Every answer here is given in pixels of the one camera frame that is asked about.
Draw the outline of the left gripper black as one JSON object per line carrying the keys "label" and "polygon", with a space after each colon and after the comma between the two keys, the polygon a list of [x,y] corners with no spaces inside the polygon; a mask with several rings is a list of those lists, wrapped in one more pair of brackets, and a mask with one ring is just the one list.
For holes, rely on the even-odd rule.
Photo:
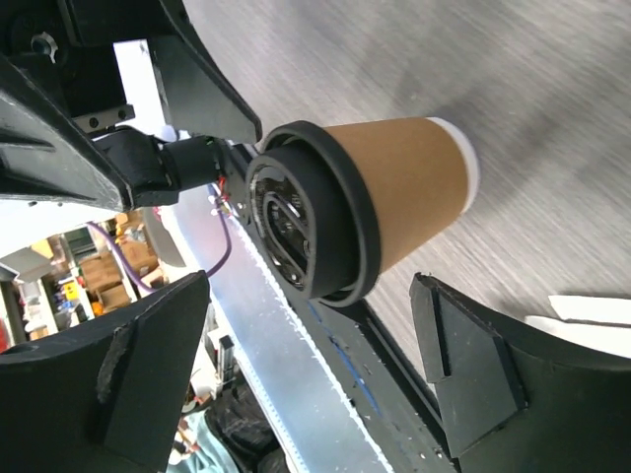
{"label": "left gripper black", "polygon": [[214,62],[182,2],[4,1],[2,198],[176,203],[177,179],[153,137],[119,127],[94,140],[82,130],[135,117],[114,47],[146,38],[168,124],[240,143],[261,139],[259,117]]}

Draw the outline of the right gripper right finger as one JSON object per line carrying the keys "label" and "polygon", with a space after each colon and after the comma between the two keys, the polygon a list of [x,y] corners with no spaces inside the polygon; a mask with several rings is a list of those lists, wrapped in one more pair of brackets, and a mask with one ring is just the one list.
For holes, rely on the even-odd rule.
{"label": "right gripper right finger", "polygon": [[630,363],[528,326],[446,283],[410,299],[449,453],[464,472],[626,472]]}

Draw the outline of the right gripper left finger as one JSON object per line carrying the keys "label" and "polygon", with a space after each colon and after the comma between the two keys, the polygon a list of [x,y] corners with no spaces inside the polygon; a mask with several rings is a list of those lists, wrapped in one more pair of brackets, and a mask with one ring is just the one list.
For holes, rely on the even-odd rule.
{"label": "right gripper left finger", "polygon": [[2,471],[165,471],[208,305],[198,271],[2,353]]}

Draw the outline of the black coffee cup lid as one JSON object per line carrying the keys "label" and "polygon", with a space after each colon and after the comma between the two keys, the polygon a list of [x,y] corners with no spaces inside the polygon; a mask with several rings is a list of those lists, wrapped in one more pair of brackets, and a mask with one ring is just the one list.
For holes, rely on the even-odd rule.
{"label": "black coffee cup lid", "polygon": [[382,249],[377,213],[349,153],[304,120],[272,130],[249,163],[253,240],[283,289],[335,307],[375,285]]}

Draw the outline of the brown paper coffee cup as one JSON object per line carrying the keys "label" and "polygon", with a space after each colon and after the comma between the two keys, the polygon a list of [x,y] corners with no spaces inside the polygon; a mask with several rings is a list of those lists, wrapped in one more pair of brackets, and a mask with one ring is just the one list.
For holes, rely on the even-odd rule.
{"label": "brown paper coffee cup", "polygon": [[467,136],[440,117],[328,126],[362,176],[376,211],[384,272],[472,205],[481,169]]}

